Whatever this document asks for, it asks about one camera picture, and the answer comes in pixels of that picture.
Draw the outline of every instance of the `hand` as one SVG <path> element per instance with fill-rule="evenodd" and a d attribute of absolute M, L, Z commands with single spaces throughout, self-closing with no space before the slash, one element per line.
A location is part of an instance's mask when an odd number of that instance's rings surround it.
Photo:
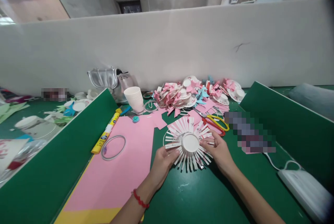
<path fill-rule="evenodd" d="M 164 183 L 171 166 L 179 154 L 180 151 L 177 149 L 167 152 L 164 146 L 157 150 L 152 169 L 147 176 L 147 179 L 150 180 L 155 191 Z"/>
<path fill-rule="evenodd" d="M 209 153 L 211 153 L 219 170 L 225 176 L 238 170 L 236 164 L 231 157 L 226 142 L 215 131 L 210 130 L 209 132 L 212 133 L 212 136 L 214 137 L 215 145 L 212 146 L 206 143 L 206 141 L 212 142 L 211 138 L 205 138 L 201 140 L 200 145 L 205 148 Z"/>

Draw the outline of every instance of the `person's left hand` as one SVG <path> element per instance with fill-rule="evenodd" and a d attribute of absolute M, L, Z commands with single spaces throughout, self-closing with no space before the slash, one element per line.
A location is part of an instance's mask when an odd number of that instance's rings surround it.
<path fill-rule="evenodd" d="M 166 151 L 165 146 L 162 146 L 157 150 L 152 169 L 147 176 L 154 186 L 155 191 L 164 183 L 171 166 L 179 154 L 180 151 L 177 149 Z"/>

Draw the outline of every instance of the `white paper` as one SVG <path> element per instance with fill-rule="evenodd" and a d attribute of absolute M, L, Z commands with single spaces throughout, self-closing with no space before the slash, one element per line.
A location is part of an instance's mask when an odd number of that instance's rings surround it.
<path fill-rule="evenodd" d="M 0 139 L 0 175 L 29 139 Z"/>

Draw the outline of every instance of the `yellow scissors handle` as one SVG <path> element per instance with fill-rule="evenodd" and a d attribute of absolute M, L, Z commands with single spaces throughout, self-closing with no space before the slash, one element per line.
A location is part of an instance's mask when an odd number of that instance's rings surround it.
<path fill-rule="evenodd" d="M 225 121 L 220 118 L 220 117 L 217 117 L 217 116 L 214 116 L 214 115 L 207 115 L 207 117 L 213 122 L 215 123 L 220 129 L 224 130 L 225 132 L 229 131 L 229 125 L 225 123 Z M 225 124 L 225 126 L 227 127 L 227 129 L 225 129 L 224 127 L 222 127 L 220 124 L 218 124 L 213 118 L 216 118 L 218 120 L 220 120 L 221 122 L 223 122 Z"/>

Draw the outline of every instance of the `red string bracelet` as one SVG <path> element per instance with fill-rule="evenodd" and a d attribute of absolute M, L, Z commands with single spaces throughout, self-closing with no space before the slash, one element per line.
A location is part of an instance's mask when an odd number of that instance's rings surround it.
<path fill-rule="evenodd" d="M 143 208 L 148 209 L 150 204 L 144 204 L 144 202 L 140 199 L 140 197 L 136 193 L 136 189 L 133 189 L 133 196 L 136 198 L 138 201 L 139 205 L 141 205 Z"/>

